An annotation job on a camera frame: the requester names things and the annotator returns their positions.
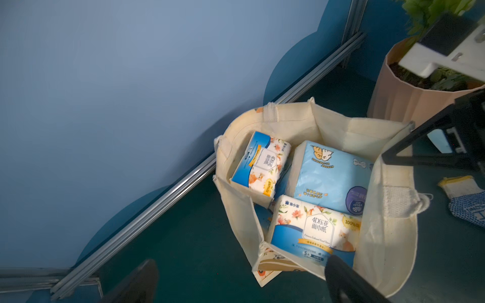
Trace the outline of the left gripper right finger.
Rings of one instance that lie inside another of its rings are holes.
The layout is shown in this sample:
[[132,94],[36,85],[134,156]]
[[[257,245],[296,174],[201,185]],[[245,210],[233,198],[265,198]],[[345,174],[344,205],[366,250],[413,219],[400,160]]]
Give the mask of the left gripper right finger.
[[331,256],[325,278],[332,302],[390,302],[338,256]]

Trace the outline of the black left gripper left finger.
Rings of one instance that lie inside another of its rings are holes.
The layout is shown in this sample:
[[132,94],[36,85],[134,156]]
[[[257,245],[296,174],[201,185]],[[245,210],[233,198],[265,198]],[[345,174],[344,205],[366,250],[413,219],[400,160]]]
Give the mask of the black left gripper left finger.
[[147,259],[116,285],[100,302],[153,302],[159,270],[155,260]]

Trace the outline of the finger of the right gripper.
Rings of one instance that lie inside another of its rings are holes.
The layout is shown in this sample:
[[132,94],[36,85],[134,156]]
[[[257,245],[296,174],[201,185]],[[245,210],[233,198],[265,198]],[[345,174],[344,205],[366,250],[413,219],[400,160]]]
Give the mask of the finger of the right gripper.
[[[415,142],[428,139],[434,153],[405,156]],[[459,97],[382,155],[384,163],[474,170],[484,173],[484,90]]]

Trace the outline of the beige canvas tote bag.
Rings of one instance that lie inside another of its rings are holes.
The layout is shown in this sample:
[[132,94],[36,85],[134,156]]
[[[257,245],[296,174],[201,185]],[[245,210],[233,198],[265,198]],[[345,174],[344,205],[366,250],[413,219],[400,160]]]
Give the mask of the beige canvas tote bag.
[[215,142],[214,183],[255,276],[303,270],[321,279],[338,256],[386,297],[408,280],[428,197],[411,167],[383,154],[413,123],[350,118],[313,99],[268,104]]

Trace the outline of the tissue pack cream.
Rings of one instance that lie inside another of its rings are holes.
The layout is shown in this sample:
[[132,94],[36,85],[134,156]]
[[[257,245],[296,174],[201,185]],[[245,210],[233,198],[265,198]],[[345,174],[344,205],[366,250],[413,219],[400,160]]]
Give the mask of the tissue pack cream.
[[255,131],[231,181],[273,198],[291,148],[282,139]]
[[279,197],[267,234],[273,246],[317,265],[338,256],[354,265],[361,219],[286,195]]

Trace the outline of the light blue tissue pack purple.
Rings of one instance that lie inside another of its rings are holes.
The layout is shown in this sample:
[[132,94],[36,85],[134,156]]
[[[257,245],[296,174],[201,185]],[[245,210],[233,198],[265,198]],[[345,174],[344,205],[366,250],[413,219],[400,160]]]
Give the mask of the light blue tissue pack purple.
[[360,217],[373,166],[356,155],[304,141],[294,151],[285,194]]

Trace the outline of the tissue pack cream top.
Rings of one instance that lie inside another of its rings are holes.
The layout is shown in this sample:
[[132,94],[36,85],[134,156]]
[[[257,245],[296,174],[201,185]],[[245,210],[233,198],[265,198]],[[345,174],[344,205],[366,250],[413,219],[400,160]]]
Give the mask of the tissue pack cream top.
[[255,131],[231,181],[273,198],[291,148],[282,139]]

